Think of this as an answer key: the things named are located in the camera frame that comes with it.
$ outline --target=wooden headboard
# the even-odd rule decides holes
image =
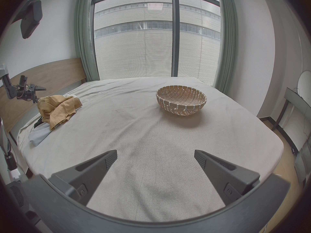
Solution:
[[[80,58],[59,60],[46,63],[28,69],[11,79],[13,85],[17,85],[20,76],[28,77],[27,84],[36,84],[45,87],[46,91],[37,91],[37,97],[53,95],[56,91],[63,89],[79,80],[85,82],[85,73]],[[33,107],[32,101],[8,99],[4,87],[0,88],[0,116],[7,132]]]

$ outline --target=mattress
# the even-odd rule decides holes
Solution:
[[[162,109],[156,91],[167,85],[199,89],[207,103],[196,114]],[[264,181],[277,166],[283,143],[234,100],[195,78],[147,77],[87,82],[72,90],[83,106],[37,147],[28,139],[39,115],[18,136],[34,174],[52,173],[108,150],[118,159],[87,207],[123,219],[162,222],[224,207],[194,158],[194,150],[251,169]]]

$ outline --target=fitted sheet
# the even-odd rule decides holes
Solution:
[[[196,114],[162,109],[156,91],[167,85],[199,89],[207,103]],[[194,158],[203,150],[260,173],[277,166],[283,143],[234,100],[195,78],[148,77],[87,82],[69,92],[83,106],[37,147],[28,139],[39,115],[18,136],[18,147],[34,174],[52,173],[117,149],[87,207],[137,221],[172,221],[224,207]]]

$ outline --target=building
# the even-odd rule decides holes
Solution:
[[[213,85],[220,52],[220,7],[179,0],[178,76]],[[171,76],[172,0],[95,4],[94,45],[100,79]]]

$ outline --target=green curtain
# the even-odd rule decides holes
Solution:
[[[91,0],[77,0],[74,15],[76,54],[81,58],[87,81],[99,80],[91,37]]]
[[[220,55],[213,86],[226,94],[233,67],[238,28],[234,1],[219,0],[219,2],[221,11]]]

